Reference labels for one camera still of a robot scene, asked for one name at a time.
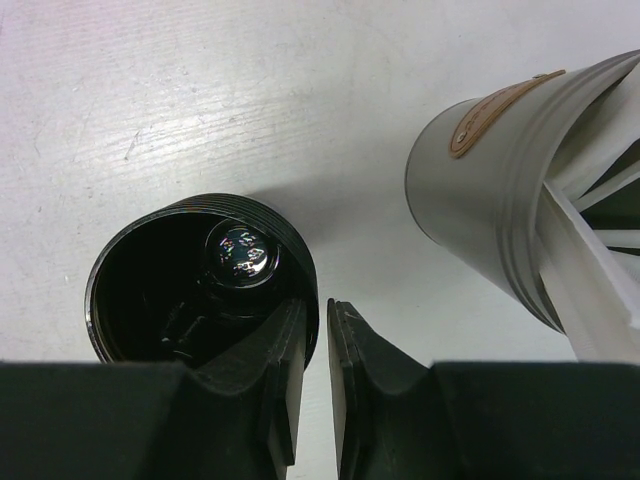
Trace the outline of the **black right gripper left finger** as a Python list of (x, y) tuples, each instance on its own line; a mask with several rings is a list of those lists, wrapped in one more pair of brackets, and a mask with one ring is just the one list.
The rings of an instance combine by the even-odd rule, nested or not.
[(197, 370), (5, 363), (5, 479), (282, 479), (295, 460), (306, 307), (287, 300)]

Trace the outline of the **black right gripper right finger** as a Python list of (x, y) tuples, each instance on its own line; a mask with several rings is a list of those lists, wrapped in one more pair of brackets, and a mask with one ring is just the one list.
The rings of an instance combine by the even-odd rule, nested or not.
[(635, 479), (639, 369), (630, 364), (424, 366), (330, 300), (342, 479)]

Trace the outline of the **black paper coffee cup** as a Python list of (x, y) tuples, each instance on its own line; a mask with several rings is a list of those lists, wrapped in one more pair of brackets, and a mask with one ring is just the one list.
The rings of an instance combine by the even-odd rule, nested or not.
[(298, 230), (250, 197), (207, 193), (118, 232), (86, 286), (87, 332), (104, 363), (182, 360), (198, 368), (302, 301), (304, 360), (318, 341), (317, 273)]

